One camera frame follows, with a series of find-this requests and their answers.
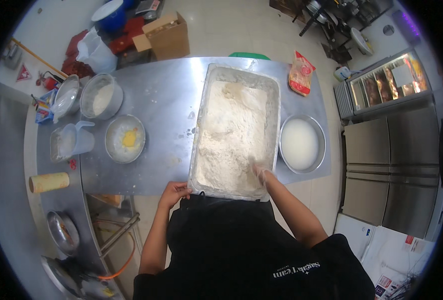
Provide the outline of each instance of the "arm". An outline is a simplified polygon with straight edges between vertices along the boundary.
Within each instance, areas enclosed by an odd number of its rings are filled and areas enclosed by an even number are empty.
[[[158,202],[158,209],[153,219],[145,245],[141,250],[140,268],[138,273],[157,274],[165,269],[166,262],[166,228],[170,209],[186,196],[190,198],[192,189],[187,189],[186,182],[169,182]]]
[[[272,172],[256,164],[252,169],[261,183],[265,183],[266,190],[299,242],[311,248],[328,237],[318,218]]]

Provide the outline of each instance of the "cardboard box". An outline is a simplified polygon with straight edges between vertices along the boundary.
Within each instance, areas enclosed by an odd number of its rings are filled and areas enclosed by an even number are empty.
[[[138,52],[153,49],[159,61],[190,54],[187,22],[178,12],[167,14],[146,24],[143,26],[143,32],[145,34],[133,38]]]

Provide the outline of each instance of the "rectangular metal tray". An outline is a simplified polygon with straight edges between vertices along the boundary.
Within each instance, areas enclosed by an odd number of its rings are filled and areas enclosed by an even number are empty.
[[[228,192],[221,189],[214,189],[212,187],[202,185],[196,179],[196,169],[198,162],[198,150],[200,147],[200,129],[203,126],[203,119],[207,114],[206,106],[210,95],[212,83],[215,81],[225,81],[229,83],[242,83],[245,87],[256,88],[267,93],[266,101],[266,123],[265,123],[265,140],[270,147],[267,149],[266,161],[268,168],[275,172],[278,143],[280,139],[280,112],[281,112],[281,89],[280,82],[277,78],[260,74],[257,72],[239,69],[236,67],[209,64],[206,72],[205,85],[203,86],[203,93],[201,96],[200,109],[198,111],[198,118],[196,120],[196,128],[193,139],[193,148],[190,160],[190,172],[188,175],[188,187],[193,189],[193,193],[205,192],[205,195],[218,198],[239,199],[255,201],[269,201],[266,189],[260,188],[255,191],[237,191]]]

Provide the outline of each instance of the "person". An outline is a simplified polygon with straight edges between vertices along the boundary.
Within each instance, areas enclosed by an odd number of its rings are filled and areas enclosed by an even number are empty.
[[[270,201],[210,198],[190,194],[186,182],[169,182],[142,249],[133,299],[373,300],[374,285],[346,237],[328,236],[270,171],[252,168],[294,237],[275,220]]]

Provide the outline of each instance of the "green stool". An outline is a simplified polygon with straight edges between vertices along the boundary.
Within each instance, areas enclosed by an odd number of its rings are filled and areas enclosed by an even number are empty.
[[[266,57],[263,54],[248,53],[248,52],[233,52],[228,57],[244,57],[244,58],[247,58],[247,59],[257,59],[257,60],[271,61],[270,58]]]

